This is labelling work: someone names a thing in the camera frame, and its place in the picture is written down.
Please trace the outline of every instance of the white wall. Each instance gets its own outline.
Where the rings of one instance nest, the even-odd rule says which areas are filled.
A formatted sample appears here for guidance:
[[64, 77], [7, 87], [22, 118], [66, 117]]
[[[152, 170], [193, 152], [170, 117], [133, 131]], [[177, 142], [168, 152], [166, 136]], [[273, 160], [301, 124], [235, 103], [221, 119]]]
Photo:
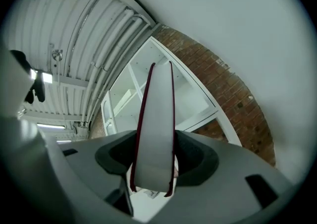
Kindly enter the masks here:
[[218, 54], [271, 128], [277, 167], [300, 180], [315, 142], [316, 37], [297, 0], [139, 0], [157, 21]]

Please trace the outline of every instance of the black slot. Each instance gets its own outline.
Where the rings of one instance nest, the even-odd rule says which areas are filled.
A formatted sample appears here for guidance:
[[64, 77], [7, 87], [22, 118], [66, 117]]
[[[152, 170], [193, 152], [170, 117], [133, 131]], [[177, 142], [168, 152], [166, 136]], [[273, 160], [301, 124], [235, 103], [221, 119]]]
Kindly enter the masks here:
[[69, 155], [73, 155], [73, 154], [76, 154], [76, 153], [78, 153], [78, 151], [77, 150], [75, 150], [75, 149], [67, 149], [67, 150], [64, 150], [63, 151], [63, 154], [65, 155], [65, 156], [69, 156]]
[[259, 174], [246, 177], [246, 181], [262, 208], [267, 207], [277, 199], [277, 194]]

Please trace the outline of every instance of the fluorescent light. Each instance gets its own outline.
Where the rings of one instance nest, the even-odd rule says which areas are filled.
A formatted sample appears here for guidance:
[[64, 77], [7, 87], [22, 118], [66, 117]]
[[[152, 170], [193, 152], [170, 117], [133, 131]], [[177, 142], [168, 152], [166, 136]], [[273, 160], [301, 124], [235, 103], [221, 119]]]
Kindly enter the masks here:
[[[37, 71], [31, 69], [31, 78], [32, 79], [36, 78], [36, 74], [37, 74]], [[52, 83], [53, 82], [53, 76], [51, 74], [43, 72], [42, 75], [43, 75], [43, 81], [44, 82], [47, 82], [47, 83]]]
[[71, 142], [71, 140], [56, 140], [58, 143], [68, 143]]
[[38, 123], [38, 127], [65, 129], [65, 126], [62, 126], [62, 125], [50, 125], [50, 124], [43, 124], [43, 123]]

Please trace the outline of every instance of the red edge trim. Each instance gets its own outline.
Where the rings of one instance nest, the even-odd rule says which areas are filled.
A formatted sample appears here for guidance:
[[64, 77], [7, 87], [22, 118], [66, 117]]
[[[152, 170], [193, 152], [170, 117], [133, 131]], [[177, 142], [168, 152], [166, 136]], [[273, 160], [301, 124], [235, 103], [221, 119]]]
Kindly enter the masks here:
[[171, 178], [170, 178], [170, 182], [169, 182], [169, 189], [168, 192], [165, 194], [164, 197], [170, 197], [173, 194], [173, 181], [174, 181], [174, 169], [175, 169], [175, 150], [174, 150], [174, 146], [175, 146], [175, 94], [174, 94], [174, 77], [173, 77], [173, 66], [172, 66], [172, 62], [170, 61], [170, 69], [172, 72], [172, 92], [173, 92], [173, 150], [172, 150], [172, 174], [171, 174]]
[[150, 81], [151, 81], [151, 76], [152, 76], [152, 71], [153, 71], [154, 65], [155, 65], [155, 63], [151, 64], [151, 67], [149, 70], [149, 75], [148, 75], [147, 83], [145, 85], [144, 95], [143, 95], [141, 109], [140, 109], [138, 127], [137, 127], [137, 139], [136, 139], [136, 144], [135, 144], [134, 161], [132, 163], [131, 176], [130, 176], [130, 188], [134, 192], [137, 192], [135, 184], [134, 184], [135, 165], [136, 165], [137, 157], [138, 157], [138, 150], [139, 150], [140, 134], [141, 134], [144, 109], [145, 109], [145, 104], [146, 104], [147, 97], [148, 97], [148, 91], [149, 91], [149, 86], [150, 86]]

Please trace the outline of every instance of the white shelving unit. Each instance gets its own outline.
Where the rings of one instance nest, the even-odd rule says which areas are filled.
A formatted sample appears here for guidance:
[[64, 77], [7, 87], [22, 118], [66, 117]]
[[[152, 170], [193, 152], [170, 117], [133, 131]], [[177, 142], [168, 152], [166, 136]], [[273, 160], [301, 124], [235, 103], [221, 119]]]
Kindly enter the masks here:
[[164, 45], [150, 37], [135, 53], [102, 101], [106, 135], [136, 130], [152, 63], [173, 66], [177, 130], [193, 131], [217, 119], [230, 143], [241, 145], [230, 121], [200, 80]]

